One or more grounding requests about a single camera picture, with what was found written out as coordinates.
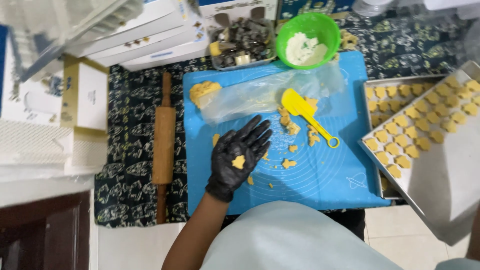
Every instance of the green bowl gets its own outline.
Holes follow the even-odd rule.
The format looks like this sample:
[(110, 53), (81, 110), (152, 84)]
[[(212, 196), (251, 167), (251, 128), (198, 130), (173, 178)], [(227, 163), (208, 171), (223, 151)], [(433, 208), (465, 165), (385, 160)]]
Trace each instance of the green bowl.
[[(295, 33), (302, 32), (307, 38), (317, 37), (319, 44), (325, 44), (328, 48), (323, 61), (310, 66), (297, 66), (287, 60), (287, 42)], [(280, 29), (276, 38), (276, 52), (280, 60), (287, 66), (295, 69), (312, 69), (330, 61), (340, 47), (340, 29), (335, 21), (325, 14), (305, 13), (295, 16)]]

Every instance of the plastic wrap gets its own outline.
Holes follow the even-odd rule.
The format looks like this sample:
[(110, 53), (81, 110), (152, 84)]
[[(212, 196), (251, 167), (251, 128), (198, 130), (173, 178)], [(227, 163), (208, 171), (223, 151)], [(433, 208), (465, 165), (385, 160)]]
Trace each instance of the plastic wrap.
[[(273, 112), (281, 106), (283, 92), (293, 88), (302, 97), (318, 99), (315, 116), (341, 116), (348, 106), (348, 95), (344, 77), (338, 62), (331, 61), (310, 70), (288, 70), (248, 82), (222, 88), (199, 98), (204, 121), (216, 125), (254, 113)], [(333, 94), (345, 95), (336, 98), (336, 107), (345, 110), (332, 110), (329, 98)]]

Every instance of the baking mat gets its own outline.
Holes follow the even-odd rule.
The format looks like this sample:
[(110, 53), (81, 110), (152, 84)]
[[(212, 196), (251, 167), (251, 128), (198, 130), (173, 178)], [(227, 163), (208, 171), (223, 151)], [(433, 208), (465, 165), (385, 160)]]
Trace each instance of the baking mat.
[[(272, 145), (267, 160), (260, 160), (252, 172), (253, 185), (248, 183), (235, 192), (227, 211), (228, 215), (241, 214), (248, 209), (275, 200), (298, 202), (317, 210), (376, 207), (390, 205), (375, 194), (374, 165), (358, 146), (357, 140), (368, 132), (366, 108), (363, 105), (362, 84), (367, 80), (363, 56), (360, 52), (340, 54), (340, 69), (348, 84), (350, 108), (342, 117), (319, 117), (317, 120), (332, 135), (340, 139), (340, 146), (329, 148), (322, 138), (313, 147), (308, 146), (307, 123), (299, 116), (292, 116), (302, 130), (293, 136), (285, 133), (277, 112), (262, 114), (272, 122)], [(205, 80), (219, 82), (226, 87), (252, 80), (267, 74), (289, 69), (280, 62), (233, 72), (205, 71), (183, 76), (185, 105), (185, 136), (187, 147), (188, 212), (192, 214), (204, 193), (210, 176), (212, 137), (230, 129), (239, 129), (251, 118), (244, 117), (221, 123), (216, 127), (205, 124), (200, 111), (190, 101), (188, 89)], [(330, 100), (335, 108), (335, 95)], [(294, 153), (289, 145), (297, 145)], [(294, 160), (296, 166), (284, 169), (284, 159)]]

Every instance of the black glove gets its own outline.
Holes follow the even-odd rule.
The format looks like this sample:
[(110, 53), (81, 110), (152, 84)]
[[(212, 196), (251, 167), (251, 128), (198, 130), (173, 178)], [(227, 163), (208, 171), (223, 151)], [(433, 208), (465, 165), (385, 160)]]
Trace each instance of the black glove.
[[(230, 130), (218, 139), (212, 152), (212, 176), (205, 187), (214, 198), (231, 202), (233, 192), (247, 180), (270, 147), (270, 121), (265, 120), (257, 126), (261, 119), (257, 115), (237, 132)], [(241, 155), (245, 157), (243, 169), (233, 167), (232, 160)]]

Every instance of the silicone spatula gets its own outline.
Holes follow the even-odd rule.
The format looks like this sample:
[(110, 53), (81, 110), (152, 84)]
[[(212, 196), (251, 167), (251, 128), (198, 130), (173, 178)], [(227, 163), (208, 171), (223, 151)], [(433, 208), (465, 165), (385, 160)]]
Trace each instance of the silicone spatula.
[[(291, 115), (301, 115), (309, 122), (318, 132), (327, 140), (327, 144), (331, 148), (337, 148), (340, 140), (331, 136), (314, 118), (315, 110), (308, 104), (295, 90), (289, 88), (283, 92), (282, 105)], [(334, 145), (330, 144), (330, 140), (335, 140)]]

